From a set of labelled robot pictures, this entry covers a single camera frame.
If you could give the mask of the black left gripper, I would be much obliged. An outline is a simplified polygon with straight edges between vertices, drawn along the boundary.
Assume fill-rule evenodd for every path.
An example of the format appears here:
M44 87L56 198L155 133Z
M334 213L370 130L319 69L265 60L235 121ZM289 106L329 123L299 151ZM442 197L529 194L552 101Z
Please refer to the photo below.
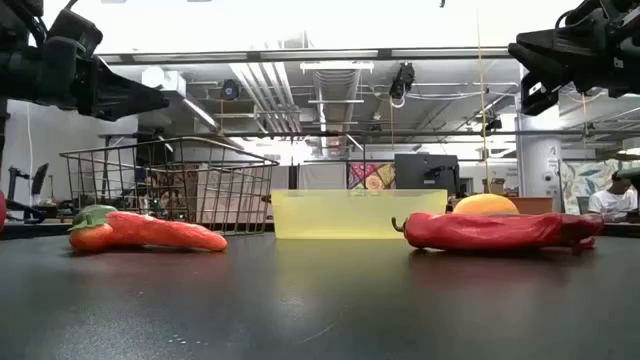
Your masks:
M101 58L88 56L78 41L65 37L50 38L41 47L38 103L110 122L169 106L160 90L114 73Z

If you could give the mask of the green lime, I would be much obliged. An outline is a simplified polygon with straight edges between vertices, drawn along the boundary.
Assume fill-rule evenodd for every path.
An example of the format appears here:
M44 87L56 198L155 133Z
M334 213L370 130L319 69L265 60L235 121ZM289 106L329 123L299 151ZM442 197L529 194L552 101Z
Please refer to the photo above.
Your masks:
M110 205L94 204L81 209L73 219L74 227L86 227L93 225L101 225L106 222L106 215L116 212L117 209Z

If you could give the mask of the yellow-orange round fruit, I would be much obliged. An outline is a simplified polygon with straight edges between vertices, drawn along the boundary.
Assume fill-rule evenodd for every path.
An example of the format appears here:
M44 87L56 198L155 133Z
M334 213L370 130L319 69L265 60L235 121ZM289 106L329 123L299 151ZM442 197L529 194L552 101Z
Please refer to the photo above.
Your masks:
M453 208L454 214L518 215L519 210L509 199L496 194L476 194L463 198Z

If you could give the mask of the small dark red chili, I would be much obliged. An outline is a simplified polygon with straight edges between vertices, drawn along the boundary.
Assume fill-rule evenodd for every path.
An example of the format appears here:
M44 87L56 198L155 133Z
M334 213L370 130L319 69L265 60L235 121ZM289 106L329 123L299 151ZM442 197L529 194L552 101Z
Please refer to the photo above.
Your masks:
M561 233L564 242L574 254L579 254L595 247L595 236L604 227L604 218L599 214L562 216Z

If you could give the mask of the large red chili pepper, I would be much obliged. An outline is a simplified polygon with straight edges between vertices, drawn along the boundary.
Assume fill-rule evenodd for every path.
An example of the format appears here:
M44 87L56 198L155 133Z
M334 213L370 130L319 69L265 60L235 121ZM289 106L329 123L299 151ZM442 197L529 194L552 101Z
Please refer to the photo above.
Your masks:
M559 215L481 216L412 213L392 227L415 248L490 251L562 246Z

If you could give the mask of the black tilted screen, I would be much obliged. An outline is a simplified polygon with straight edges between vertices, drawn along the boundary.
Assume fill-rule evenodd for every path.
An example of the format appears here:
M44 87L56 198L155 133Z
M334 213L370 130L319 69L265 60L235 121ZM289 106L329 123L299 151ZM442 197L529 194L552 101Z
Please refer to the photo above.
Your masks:
M30 193L32 196L37 196L41 194L41 189L44 184L44 181L47 176L49 164L44 163L37 168L35 173L31 177L31 190Z

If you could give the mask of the floral mural panel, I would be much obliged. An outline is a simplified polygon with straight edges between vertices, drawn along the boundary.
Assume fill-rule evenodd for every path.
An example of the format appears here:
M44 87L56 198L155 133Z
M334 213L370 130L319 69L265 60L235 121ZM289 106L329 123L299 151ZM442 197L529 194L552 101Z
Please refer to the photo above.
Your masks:
M579 197L589 198L604 190L611 184L614 172L632 167L640 167L640 160L562 161L560 176L565 212L579 214Z

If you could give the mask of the orange plastic bowl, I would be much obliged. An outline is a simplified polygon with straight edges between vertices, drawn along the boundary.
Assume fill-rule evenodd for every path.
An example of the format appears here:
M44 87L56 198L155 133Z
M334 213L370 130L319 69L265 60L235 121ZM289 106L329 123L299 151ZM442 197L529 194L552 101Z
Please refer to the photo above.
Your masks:
M518 208L518 215L540 215L553 212L553 201L548 197L515 197L509 199Z

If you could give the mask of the person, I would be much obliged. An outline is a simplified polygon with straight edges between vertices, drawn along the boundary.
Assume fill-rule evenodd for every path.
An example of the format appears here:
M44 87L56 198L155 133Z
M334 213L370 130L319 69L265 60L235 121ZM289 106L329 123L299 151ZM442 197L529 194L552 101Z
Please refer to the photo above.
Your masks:
M606 222L631 222L640 216L638 193L631 180L612 174L611 185L589 197L587 212L600 214Z

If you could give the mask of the black computer monitor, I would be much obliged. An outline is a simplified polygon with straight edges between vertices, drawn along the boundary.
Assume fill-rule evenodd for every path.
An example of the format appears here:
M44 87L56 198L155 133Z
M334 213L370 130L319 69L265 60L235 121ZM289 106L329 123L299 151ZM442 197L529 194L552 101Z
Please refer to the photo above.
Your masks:
M459 163L455 155L426 153L394 156L397 189L439 189L459 194Z

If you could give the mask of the black and red machine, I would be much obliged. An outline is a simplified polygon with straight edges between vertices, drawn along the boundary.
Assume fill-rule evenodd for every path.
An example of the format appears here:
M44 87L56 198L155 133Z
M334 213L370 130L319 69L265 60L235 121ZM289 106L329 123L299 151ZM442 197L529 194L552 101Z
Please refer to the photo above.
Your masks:
M12 215L8 215L7 218L11 220L22 221L24 224L40 224L44 222L47 218L54 218L57 215L57 206L56 205L42 205L40 203L40 195L32 196L30 193L30 200L33 202L32 205L23 204L14 199L16 182L18 178L22 178L25 180L31 180L32 175L16 168L9 168L9 190L6 195L6 205L9 211L18 211L22 213L21 218L13 217Z

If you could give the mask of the colourful patterned tapestry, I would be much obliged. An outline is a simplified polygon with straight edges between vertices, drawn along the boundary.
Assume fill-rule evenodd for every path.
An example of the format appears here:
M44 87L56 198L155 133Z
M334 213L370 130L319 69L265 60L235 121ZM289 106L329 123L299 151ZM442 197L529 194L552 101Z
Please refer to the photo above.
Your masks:
M348 189L384 190L396 188L392 163L351 163L348 167Z

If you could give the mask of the translucent yellow plastic bin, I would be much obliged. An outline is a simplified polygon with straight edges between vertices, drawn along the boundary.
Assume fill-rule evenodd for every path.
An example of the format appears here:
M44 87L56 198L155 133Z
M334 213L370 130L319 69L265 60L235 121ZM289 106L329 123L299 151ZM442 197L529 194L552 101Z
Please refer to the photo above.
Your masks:
M445 190L274 190L279 240L387 240L403 236L391 224L412 213L443 214Z

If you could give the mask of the aluminium overhead frame beam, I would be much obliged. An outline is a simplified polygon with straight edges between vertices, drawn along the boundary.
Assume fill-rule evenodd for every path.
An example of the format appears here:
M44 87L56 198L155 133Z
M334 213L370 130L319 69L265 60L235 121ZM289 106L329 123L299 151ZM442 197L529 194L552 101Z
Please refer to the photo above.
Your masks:
M109 65L184 65L290 61L409 61L509 59L506 47L378 48L378 49L267 49L191 53L102 54Z

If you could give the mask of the silver ceiling duct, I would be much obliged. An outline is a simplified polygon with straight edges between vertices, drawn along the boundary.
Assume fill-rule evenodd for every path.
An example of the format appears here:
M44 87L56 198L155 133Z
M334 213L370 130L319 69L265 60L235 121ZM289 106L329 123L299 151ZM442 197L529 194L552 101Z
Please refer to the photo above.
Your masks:
M361 70L355 62L321 62L312 71L319 127L322 132L345 133L352 125Z

